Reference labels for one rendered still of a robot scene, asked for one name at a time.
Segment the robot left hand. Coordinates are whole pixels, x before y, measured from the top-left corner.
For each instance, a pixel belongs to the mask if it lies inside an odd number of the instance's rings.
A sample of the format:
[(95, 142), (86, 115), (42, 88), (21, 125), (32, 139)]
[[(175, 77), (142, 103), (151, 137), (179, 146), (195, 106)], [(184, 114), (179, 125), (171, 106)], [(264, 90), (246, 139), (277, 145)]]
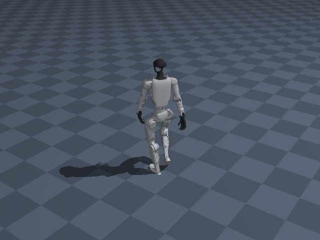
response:
[(140, 120), (140, 122), (141, 122), (142, 124), (144, 124), (145, 122), (142, 121), (143, 119), (142, 119), (142, 117), (141, 117), (142, 111), (140, 110), (140, 111), (137, 113), (137, 115), (138, 115), (138, 119)]

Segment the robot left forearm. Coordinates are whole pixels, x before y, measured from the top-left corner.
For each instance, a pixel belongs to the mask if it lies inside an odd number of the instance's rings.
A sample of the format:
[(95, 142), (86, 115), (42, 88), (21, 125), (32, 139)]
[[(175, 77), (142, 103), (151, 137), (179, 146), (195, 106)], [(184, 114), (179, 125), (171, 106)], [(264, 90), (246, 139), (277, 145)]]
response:
[(136, 112), (139, 114), (139, 111), (141, 111), (141, 113), (143, 112), (142, 109), (143, 109), (143, 106), (145, 104), (145, 101), (141, 101), (142, 99), (142, 96), (139, 95), (139, 100), (138, 100), (138, 105), (137, 105), (137, 109), (136, 109)]

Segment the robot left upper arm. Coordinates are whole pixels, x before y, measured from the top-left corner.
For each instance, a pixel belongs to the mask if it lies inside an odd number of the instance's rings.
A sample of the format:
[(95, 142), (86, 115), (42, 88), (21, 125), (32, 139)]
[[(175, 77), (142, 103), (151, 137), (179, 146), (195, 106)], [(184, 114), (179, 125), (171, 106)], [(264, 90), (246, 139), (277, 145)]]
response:
[(147, 100), (147, 94), (149, 88), (152, 86), (152, 80), (151, 79), (145, 79), (142, 82), (142, 89), (141, 89), (141, 101), (146, 101)]

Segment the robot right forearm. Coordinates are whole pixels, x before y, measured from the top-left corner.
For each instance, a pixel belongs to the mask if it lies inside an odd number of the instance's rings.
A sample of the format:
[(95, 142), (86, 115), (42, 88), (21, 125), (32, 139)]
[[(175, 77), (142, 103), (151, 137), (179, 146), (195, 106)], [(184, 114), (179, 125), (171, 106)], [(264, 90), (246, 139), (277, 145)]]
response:
[[(179, 116), (182, 117), (182, 113), (184, 112), (184, 108), (183, 108), (181, 96), (180, 96), (180, 100), (176, 101), (176, 105), (177, 105), (178, 114), (179, 114)], [(184, 112), (184, 115), (185, 115), (185, 112)]]

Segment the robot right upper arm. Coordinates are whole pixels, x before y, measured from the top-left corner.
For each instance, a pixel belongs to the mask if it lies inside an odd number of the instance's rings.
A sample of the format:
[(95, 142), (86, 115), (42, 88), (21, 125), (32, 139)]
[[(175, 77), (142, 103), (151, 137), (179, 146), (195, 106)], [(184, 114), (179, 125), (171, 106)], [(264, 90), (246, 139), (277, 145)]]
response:
[(178, 87), (178, 81), (176, 78), (174, 77), (170, 77), (171, 80), (171, 87), (172, 87), (172, 91), (174, 93), (173, 95), (173, 99), (174, 101), (178, 101), (180, 100), (180, 95), (179, 95), (179, 87)]

